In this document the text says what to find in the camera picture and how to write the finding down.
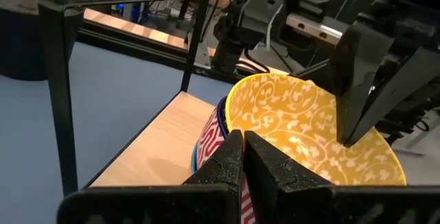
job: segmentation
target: blue bowl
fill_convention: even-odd
[[[222,98],[218,105],[217,105],[217,120],[219,121],[219,127],[220,131],[223,134],[223,136],[226,138],[229,135],[229,130],[226,126],[226,98]],[[194,149],[192,150],[192,157],[191,157],[191,173],[194,174],[197,171],[197,149],[198,149],[198,142],[196,142]]]

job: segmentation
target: bowl rim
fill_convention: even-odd
[[[247,77],[241,79],[240,81],[238,81],[238,82],[237,82],[237,83],[231,88],[231,90],[229,91],[228,96],[227,96],[227,98],[226,98],[225,116],[226,116],[226,126],[227,126],[227,128],[228,128],[229,131],[232,130],[231,116],[230,116],[230,104],[231,104],[230,102],[231,102],[231,96],[234,95],[235,91],[236,91],[236,90],[237,90],[237,89],[238,89],[238,88],[239,88],[244,82],[247,82],[247,81],[249,81],[249,80],[251,80],[251,79],[253,79],[253,78],[258,78],[258,77],[261,77],[261,76],[279,76],[279,77],[281,77],[281,78],[292,77],[292,78],[296,78],[296,79],[298,79],[298,80],[300,80],[300,81],[302,81],[302,82],[306,82],[305,80],[300,79],[300,78],[297,78],[297,77],[295,77],[295,76],[290,76],[290,75],[280,74],[280,73],[261,73],[261,74],[254,74],[254,75],[247,76]],[[325,90],[325,89],[323,89],[323,88],[320,88],[319,86],[316,86],[316,87],[319,88],[319,89],[322,89],[322,90],[326,91],[327,93],[329,93],[327,90]],[[386,140],[380,135],[379,131],[377,131],[375,127],[373,127],[373,132],[374,132],[376,135],[379,135],[379,136],[383,139],[384,143],[388,146],[388,149],[392,152],[392,153],[391,153],[391,156],[393,157],[393,159],[394,159],[394,160],[397,162],[397,164],[399,165],[399,169],[400,169],[400,171],[402,172],[402,174],[403,174],[403,176],[404,176],[404,184],[405,184],[405,185],[408,185],[408,182],[406,181],[405,171],[404,171],[404,169],[403,169],[403,167],[402,167],[402,165],[401,165],[401,163],[400,163],[399,158],[397,158],[396,153],[394,153],[393,148],[391,148],[390,144],[388,144],[388,142],[386,142]]]

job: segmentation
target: yellow floral pattern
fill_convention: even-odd
[[[292,159],[337,185],[405,185],[394,152],[372,128],[356,145],[336,141],[336,100],[312,82],[258,74],[226,101],[228,129],[255,131]]]

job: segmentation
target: metal frame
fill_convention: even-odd
[[[61,180],[65,196],[78,190],[72,100],[69,83],[68,62],[70,55],[67,53],[68,39],[65,32],[65,11],[68,9],[82,10],[84,7],[92,5],[112,5],[144,1],[161,0],[40,0],[38,4]],[[197,19],[186,55],[181,91],[188,90],[208,2],[209,0],[200,0],[198,5]]]

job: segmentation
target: yellow bowl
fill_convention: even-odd
[[[406,185],[393,150],[372,128],[356,145],[336,141],[336,99],[312,82],[257,74],[226,100],[229,131],[255,131],[292,159],[336,185]]]

